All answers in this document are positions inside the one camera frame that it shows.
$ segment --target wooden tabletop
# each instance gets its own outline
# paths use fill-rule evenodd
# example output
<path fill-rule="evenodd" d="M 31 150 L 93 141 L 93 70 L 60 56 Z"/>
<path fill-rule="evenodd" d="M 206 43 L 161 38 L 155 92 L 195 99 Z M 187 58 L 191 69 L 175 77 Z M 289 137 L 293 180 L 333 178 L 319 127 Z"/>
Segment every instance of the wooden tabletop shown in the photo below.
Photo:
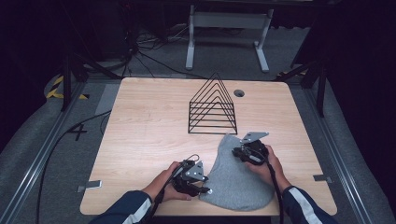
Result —
<path fill-rule="evenodd" d="M 268 132 L 262 141 L 271 145 L 284 173 L 306 190 L 326 212 L 337 211 L 322 175 L 289 87 L 280 82 L 224 80 L 236 115 L 237 137 L 247 132 Z M 80 210 L 97 215 L 128 190 L 142 189 L 172 161 L 198 154 L 208 175 L 222 134 L 188 133 L 189 102 L 204 85 L 201 79 L 125 78 L 121 84 L 90 180 L 102 180 L 99 189 L 86 189 Z M 242 90 L 243 97 L 233 95 Z M 199 201 L 162 203 L 156 215 L 167 216 L 275 216 L 276 197 L 263 209 L 235 212 Z"/>

